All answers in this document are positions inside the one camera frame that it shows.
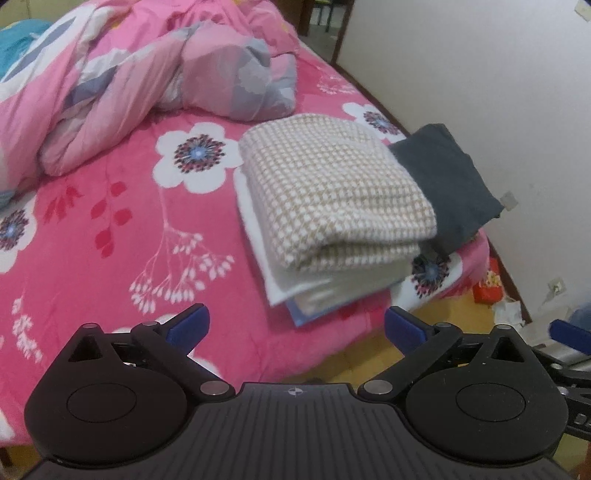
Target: folded dark gray garment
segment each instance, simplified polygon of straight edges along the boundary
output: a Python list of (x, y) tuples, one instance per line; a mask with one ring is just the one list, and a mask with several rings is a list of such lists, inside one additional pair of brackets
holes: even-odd
[(389, 149), (433, 205), (437, 236), (427, 243), (438, 254), (455, 252), (503, 211), (445, 125), (426, 125)]

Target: yellow floor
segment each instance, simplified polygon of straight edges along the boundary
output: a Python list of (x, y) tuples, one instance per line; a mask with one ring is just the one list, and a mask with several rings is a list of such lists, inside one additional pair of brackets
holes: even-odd
[[(454, 323), (466, 333), (488, 333), (493, 326), (490, 308), (475, 304), (471, 294), (431, 302), (414, 314), (430, 324)], [(364, 380), (380, 373), (401, 358), (402, 354), (388, 342), (384, 334), (377, 333), (330, 357), (310, 372), (288, 381), (303, 382), (309, 378), (321, 378), (326, 382), (348, 382), (357, 388)], [(586, 449), (587, 442), (565, 435), (555, 460), (571, 471), (583, 462)], [(15, 447), (9, 452), (15, 463), (15, 469), (11, 472), (12, 478), (17, 478), (30, 469), (38, 459), (37, 453), (31, 447)]]

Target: red bag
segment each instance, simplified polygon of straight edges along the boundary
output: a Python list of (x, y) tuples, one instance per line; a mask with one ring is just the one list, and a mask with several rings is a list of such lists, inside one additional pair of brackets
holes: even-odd
[(494, 257), (490, 257), (486, 277), (472, 287), (472, 294), (476, 303), (493, 305), (503, 299), (505, 295), (500, 273), (499, 261)]

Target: blue gripper pad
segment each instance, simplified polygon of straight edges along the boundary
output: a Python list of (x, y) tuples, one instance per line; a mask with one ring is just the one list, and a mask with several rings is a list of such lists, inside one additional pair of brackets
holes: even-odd
[(433, 335), (433, 327), (400, 307), (390, 307), (384, 316), (386, 337), (404, 355), (424, 344)]
[(196, 309), (191, 307), (169, 322), (173, 326), (168, 330), (166, 341), (182, 351), (183, 355), (188, 355), (209, 331), (209, 310), (206, 306)]
[(574, 348), (585, 355), (591, 355), (591, 332), (587, 330), (564, 320), (555, 320), (550, 323), (548, 334), (552, 340)]

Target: beige and white checkered fabric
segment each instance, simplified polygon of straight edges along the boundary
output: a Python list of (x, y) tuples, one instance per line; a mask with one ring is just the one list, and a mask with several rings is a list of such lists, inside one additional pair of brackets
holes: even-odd
[(285, 268), (387, 264), (436, 234), (429, 201), (362, 125), (294, 115), (251, 128), (239, 146), (265, 243)]

